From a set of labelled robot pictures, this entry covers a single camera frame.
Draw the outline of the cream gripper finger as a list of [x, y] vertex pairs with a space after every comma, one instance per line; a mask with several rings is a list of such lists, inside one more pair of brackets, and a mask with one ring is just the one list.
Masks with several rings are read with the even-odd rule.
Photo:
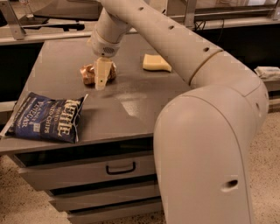
[[94, 84], [96, 90], [103, 90], [106, 87], [111, 67], [112, 60], [106, 57], [100, 57], [95, 62]]

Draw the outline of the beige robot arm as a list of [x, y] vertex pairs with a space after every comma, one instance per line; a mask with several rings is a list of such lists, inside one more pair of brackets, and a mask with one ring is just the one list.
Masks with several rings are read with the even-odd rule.
[[263, 81], [147, 0], [98, 2], [96, 55], [115, 56], [134, 28], [190, 87], [162, 109], [153, 134], [166, 224], [255, 224], [248, 149], [268, 114]]

